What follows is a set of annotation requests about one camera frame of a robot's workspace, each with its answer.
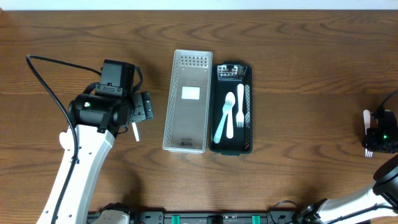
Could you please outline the white plastic fork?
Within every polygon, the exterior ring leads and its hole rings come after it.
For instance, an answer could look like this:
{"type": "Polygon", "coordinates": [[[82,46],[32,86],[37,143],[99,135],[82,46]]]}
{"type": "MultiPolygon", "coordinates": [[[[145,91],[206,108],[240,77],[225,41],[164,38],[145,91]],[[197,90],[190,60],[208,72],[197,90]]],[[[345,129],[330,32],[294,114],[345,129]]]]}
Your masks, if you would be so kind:
{"type": "Polygon", "coordinates": [[[237,127],[242,128],[244,124],[244,114],[243,114],[243,98],[244,98],[244,85],[237,85],[238,93],[238,113],[236,115],[237,127]]]}
{"type": "MultiPolygon", "coordinates": [[[[371,127],[371,112],[369,110],[363,111],[363,120],[364,120],[364,133],[367,134],[368,128],[371,127]]],[[[373,152],[369,151],[367,148],[364,148],[365,157],[372,158],[373,152]]]]}

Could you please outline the pale green plastic fork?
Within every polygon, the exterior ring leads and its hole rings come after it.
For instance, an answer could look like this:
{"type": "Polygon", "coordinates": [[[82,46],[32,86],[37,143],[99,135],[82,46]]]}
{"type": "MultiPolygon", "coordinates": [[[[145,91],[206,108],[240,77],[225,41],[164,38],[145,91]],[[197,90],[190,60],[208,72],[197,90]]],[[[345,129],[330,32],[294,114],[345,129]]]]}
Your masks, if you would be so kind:
{"type": "Polygon", "coordinates": [[[232,107],[233,107],[233,102],[231,100],[225,101],[225,103],[223,105],[223,108],[222,108],[223,115],[221,117],[221,120],[220,120],[220,122],[218,124],[218,127],[216,129],[216,133],[215,133],[214,138],[213,138],[213,142],[215,144],[218,144],[221,141],[221,135],[223,133],[223,128],[224,128],[224,124],[225,124],[225,121],[226,121],[226,117],[227,117],[228,112],[231,110],[232,107]]]}

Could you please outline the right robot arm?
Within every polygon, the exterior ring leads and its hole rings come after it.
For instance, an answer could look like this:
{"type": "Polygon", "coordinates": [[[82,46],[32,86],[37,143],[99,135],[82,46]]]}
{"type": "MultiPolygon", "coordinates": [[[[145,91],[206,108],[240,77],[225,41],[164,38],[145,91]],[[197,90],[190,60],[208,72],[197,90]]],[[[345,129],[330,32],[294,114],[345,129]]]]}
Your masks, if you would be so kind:
{"type": "MultiPolygon", "coordinates": [[[[397,119],[392,111],[363,111],[369,152],[397,150],[397,119]]],[[[361,223],[373,218],[397,216],[397,156],[373,175],[374,183],[339,199],[323,199],[295,216],[297,223],[361,223]]]]}

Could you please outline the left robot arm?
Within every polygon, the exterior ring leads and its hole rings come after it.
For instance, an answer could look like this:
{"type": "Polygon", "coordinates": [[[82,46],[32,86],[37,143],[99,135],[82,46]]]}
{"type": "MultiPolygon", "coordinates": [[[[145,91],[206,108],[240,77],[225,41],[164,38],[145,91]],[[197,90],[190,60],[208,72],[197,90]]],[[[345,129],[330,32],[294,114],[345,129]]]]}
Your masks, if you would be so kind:
{"type": "Polygon", "coordinates": [[[65,152],[39,223],[85,223],[96,182],[120,128],[154,117],[150,94],[140,92],[141,69],[105,60],[101,80],[61,107],[69,127],[60,133],[65,152]]]}

